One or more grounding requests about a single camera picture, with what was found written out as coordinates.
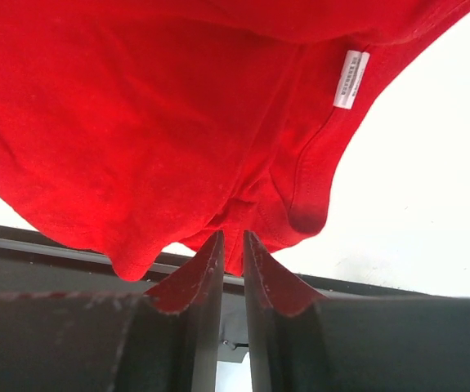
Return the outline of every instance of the garment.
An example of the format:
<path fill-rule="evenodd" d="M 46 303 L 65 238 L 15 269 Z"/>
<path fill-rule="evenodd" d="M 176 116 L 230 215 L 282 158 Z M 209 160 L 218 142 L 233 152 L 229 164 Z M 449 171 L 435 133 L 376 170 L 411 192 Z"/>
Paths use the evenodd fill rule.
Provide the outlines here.
<path fill-rule="evenodd" d="M 324 227 L 333 174 L 388 83 L 470 0 L 0 0 L 0 197 L 126 280 L 226 234 L 242 273 Z M 347 51 L 369 63 L 333 106 Z"/>

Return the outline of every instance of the t-shirt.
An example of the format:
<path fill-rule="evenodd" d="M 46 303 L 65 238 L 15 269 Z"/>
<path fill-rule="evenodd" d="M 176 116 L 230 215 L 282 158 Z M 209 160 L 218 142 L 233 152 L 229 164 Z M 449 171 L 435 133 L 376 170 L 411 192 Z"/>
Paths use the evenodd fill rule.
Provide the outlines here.
<path fill-rule="evenodd" d="M 0 0 L 0 197 L 126 280 L 169 243 L 197 249 L 218 229 L 226 270 L 241 274 L 245 230 L 272 252 L 322 230 L 375 98 L 469 11 L 470 0 Z M 344 67 L 356 52 L 369 54 L 359 75 Z"/>

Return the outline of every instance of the white tag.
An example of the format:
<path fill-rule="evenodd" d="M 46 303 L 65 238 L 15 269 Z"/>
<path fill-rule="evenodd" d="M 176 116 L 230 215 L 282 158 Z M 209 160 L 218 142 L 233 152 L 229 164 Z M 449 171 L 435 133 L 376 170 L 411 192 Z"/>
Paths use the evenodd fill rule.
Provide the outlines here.
<path fill-rule="evenodd" d="M 369 61 L 369 53 L 366 51 L 347 51 L 336 95 L 334 96 L 334 106 L 342 109 L 352 108 L 367 61 Z"/>

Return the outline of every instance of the red fabric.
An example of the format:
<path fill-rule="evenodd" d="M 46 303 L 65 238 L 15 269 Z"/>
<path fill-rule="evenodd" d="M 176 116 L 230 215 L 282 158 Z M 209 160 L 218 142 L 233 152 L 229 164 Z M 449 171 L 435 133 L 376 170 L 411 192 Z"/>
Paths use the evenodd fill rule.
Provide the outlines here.
<path fill-rule="evenodd" d="M 0 196 L 139 279 L 167 244 L 324 226 L 343 150 L 470 0 L 0 0 Z M 348 50 L 371 54 L 351 110 Z"/>

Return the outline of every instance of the white surface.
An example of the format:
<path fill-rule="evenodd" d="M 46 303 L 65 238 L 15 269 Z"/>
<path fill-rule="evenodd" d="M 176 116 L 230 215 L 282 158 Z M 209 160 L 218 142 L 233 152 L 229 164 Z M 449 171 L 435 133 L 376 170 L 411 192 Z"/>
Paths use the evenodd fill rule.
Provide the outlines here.
<path fill-rule="evenodd" d="M 292 271 L 470 296 L 470 15 L 378 98 L 331 194 L 322 234 L 275 254 Z M 0 225 L 30 228 L 2 200 Z M 217 390 L 250 390 L 248 361 Z"/>

